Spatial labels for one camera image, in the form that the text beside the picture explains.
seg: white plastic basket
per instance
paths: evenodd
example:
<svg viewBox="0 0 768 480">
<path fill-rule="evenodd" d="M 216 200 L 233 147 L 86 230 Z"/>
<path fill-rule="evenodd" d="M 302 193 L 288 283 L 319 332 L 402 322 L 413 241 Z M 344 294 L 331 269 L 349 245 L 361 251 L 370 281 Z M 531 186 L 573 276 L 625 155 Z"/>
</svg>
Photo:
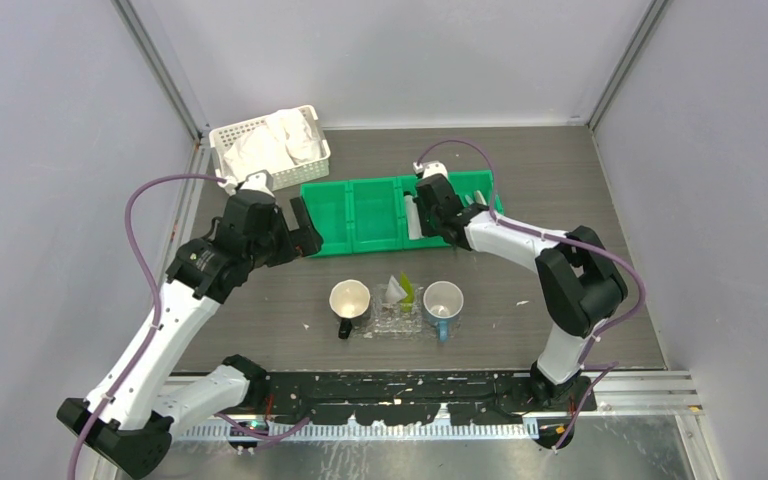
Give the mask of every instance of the white plastic basket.
<svg viewBox="0 0 768 480">
<path fill-rule="evenodd" d="M 305 120 L 310 124 L 310 130 L 313 137 L 319 141 L 322 157 L 318 160 L 312 160 L 285 170 L 269 170 L 273 180 L 272 190 L 279 190 L 292 185 L 298 185 L 328 175 L 328 157 L 331 156 L 331 148 L 328 147 L 328 140 L 325 140 L 325 134 L 322 133 L 322 127 L 319 125 L 319 117 L 316 115 L 316 110 L 310 105 L 298 107 L 298 110 L 302 112 Z M 240 138 L 243 133 L 249 132 L 259 125 L 265 125 L 265 118 L 266 116 L 253 118 L 233 125 L 214 128 L 210 131 L 208 138 L 210 139 L 210 148 L 213 152 L 213 165 L 217 177 L 226 178 L 230 175 L 230 172 L 226 171 L 222 162 L 225 152 L 234 145 L 234 142 Z M 236 185 L 226 188 L 226 190 L 230 190 L 228 192 L 229 194 L 233 193 L 232 188 L 235 186 Z"/>
</svg>

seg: table surface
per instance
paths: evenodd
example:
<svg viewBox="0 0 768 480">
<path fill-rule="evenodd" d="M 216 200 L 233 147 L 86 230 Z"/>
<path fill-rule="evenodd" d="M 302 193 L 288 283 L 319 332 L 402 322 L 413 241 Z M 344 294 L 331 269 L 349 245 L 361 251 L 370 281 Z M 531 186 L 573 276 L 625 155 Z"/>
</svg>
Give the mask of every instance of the table surface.
<svg viewBox="0 0 768 480">
<path fill-rule="evenodd" d="M 606 248 L 629 259 L 584 127 L 327 131 L 331 174 L 321 181 L 410 174 L 411 162 L 427 146 L 455 136 L 478 142 L 491 155 L 506 215 L 559 230 L 589 226 Z M 441 146 L 428 158 L 444 161 L 449 171 L 486 169 L 462 145 Z M 292 216 L 289 199 L 298 192 L 299 187 L 276 192 L 286 215 Z M 207 232 L 227 198 L 222 189 L 205 186 L 193 235 Z M 415 284 L 448 280 L 463 290 L 461 325 L 450 340 L 339 340 L 328 306 L 331 287 L 347 278 L 384 284 L 400 272 Z M 637 298 L 633 282 L 625 278 L 630 294 L 620 311 Z M 176 370 L 210 371 L 235 353 L 267 370 L 523 369 L 542 352 L 551 326 L 537 276 L 488 254 L 435 248 L 302 259 L 252 272 L 198 332 Z M 664 367 L 645 309 L 606 333 L 588 359 L 612 360 L 621 368 Z"/>
</svg>

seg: gray wall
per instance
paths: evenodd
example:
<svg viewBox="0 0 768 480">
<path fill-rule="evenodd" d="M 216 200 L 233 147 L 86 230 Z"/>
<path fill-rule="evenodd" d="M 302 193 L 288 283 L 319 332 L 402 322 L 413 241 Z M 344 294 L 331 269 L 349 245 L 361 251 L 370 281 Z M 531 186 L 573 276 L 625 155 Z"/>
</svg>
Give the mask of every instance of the gray wall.
<svg viewBox="0 0 768 480">
<path fill-rule="evenodd" d="M 768 478 L 768 2 L 673 2 L 596 138 L 668 360 Z"/>
<path fill-rule="evenodd" d="M 191 142 L 108 1 L 0 0 L 0 479 L 63 478 L 54 417 L 92 388 L 149 305 L 122 213 Z M 159 265 L 177 187 L 146 195 Z"/>
<path fill-rule="evenodd" d="M 135 0 L 218 127 L 584 124 L 651 0 Z"/>
</svg>

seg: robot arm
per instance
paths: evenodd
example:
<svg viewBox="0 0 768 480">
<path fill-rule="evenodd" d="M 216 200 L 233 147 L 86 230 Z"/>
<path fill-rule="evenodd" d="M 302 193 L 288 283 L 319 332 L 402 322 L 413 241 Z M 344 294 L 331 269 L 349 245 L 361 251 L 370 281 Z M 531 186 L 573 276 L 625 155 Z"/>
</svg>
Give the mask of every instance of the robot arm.
<svg viewBox="0 0 768 480">
<path fill-rule="evenodd" d="M 98 386 L 84 399 L 66 399 L 57 412 L 57 418 L 78 434 L 146 334 L 156 328 L 152 342 L 86 439 L 88 446 L 133 478 L 154 470 L 172 440 L 190 427 L 228 407 L 257 407 L 266 395 L 266 371 L 240 356 L 226 358 L 212 373 L 180 390 L 158 394 L 196 332 L 252 270 L 288 263 L 321 249 L 322 237 L 304 201 L 291 200 L 299 228 L 289 230 L 270 181 L 265 172 L 250 175 L 228 199 L 214 237 L 208 238 L 209 233 L 178 249 L 160 291 L 159 326 L 152 325 L 153 312 L 149 312 Z"/>
<path fill-rule="evenodd" d="M 500 225 L 486 205 L 464 206 L 440 162 L 417 167 L 417 176 L 413 203 L 422 235 L 440 235 L 450 245 L 502 257 L 539 276 L 554 325 L 545 350 L 532 365 L 532 389 L 543 402 L 561 397 L 579 375 L 579 357 L 588 337 L 628 295 L 616 267 L 591 252 Z M 562 232 L 508 218 L 505 223 L 602 247 L 587 227 Z"/>
</svg>

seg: green tray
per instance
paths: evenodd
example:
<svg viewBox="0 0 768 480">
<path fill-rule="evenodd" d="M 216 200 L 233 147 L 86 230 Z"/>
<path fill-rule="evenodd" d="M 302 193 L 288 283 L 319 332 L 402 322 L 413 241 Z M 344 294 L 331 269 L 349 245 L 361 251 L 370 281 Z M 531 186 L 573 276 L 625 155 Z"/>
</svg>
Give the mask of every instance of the green tray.
<svg viewBox="0 0 768 480">
<path fill-rule="evenodd" d="M 449 181 L 464 205 L 476 190 L 490 199 L 489 170 L 450 173 Z M 416 195 L 416 182 L 416 176 L 405 175 L 302 185 L 302 198 L 323 239 L 316 256 L 445 247 L 440 237 L 408 238 L 404 192 Z M 496 209 L 504 213 L 499 200 Z"/>
</svg>

